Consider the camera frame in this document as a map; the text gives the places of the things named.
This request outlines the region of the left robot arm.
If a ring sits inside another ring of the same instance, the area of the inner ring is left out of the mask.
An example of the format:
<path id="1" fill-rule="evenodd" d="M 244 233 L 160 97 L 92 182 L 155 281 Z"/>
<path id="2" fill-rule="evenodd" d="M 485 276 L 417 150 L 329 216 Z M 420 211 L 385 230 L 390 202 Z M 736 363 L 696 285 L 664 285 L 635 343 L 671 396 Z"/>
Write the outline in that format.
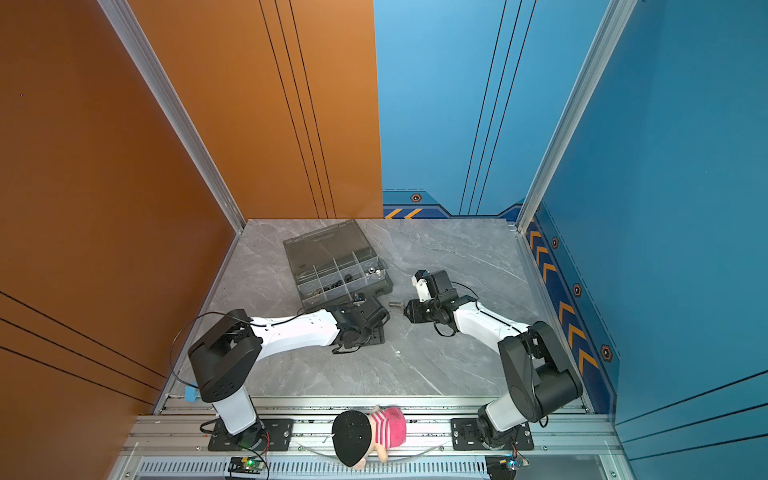
<path id="1" fill-rule="evenodd" d="M 221 313 L 187 356 L 202 401 L 213 406 L 224 431 L 236 436 L 259 423 L 246 386 L 257 363 L 315 347 L 329 347 L 335 355 L 354 353 L 382 343 L 389 319 L 373 297 L 279 318 L 236 309 Z"/>

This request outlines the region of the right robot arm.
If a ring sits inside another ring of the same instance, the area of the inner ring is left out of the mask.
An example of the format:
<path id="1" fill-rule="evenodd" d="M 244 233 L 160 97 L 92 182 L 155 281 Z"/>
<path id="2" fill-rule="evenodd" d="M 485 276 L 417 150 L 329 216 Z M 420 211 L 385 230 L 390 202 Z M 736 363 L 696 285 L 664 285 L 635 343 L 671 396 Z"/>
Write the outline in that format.
<path id="1" fill-rule="evenodd" d="M 461 295 L 447 272 L 417 271 L 412 285 L 418 297 L 403 312 L 413 324 L 429 323 L 445 337 L 463 334 L 499 354 L 506 392 L 480 407 L 476 429 L 490 449 L 502 449 L 532 423 L 581 397 L 584 387 L 570 353 L 547 323 L 525 324 L 485 308 L 473 295 Z"/>

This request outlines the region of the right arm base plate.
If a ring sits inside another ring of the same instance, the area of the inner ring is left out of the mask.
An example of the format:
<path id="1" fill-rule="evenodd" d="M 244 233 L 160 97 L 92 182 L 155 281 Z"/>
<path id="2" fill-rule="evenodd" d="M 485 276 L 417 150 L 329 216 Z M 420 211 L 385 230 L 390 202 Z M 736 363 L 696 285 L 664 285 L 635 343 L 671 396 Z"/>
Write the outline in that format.
<path id="1" fill-rule="evenodd" d="M 535 448 L 528 423 L 498 431 L 486 419 L 452 418 L 450 427 L 452 446 L 456 451 L 532 451 Z"/>

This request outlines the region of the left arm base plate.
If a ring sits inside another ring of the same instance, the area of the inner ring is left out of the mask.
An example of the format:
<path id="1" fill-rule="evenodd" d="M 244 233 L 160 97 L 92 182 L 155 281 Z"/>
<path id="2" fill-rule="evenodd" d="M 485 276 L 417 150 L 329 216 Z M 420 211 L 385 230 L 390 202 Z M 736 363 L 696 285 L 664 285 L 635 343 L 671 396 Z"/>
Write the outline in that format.
<path id="1" fill-rule="evenodd" d="M 292 419 L 258 419 L 243 432 L 230 434 L 217 418 L 201 424 L 200 432 L 209 438 L 209 451 L 285 452 L 289 450 L 293 426 Z"/>

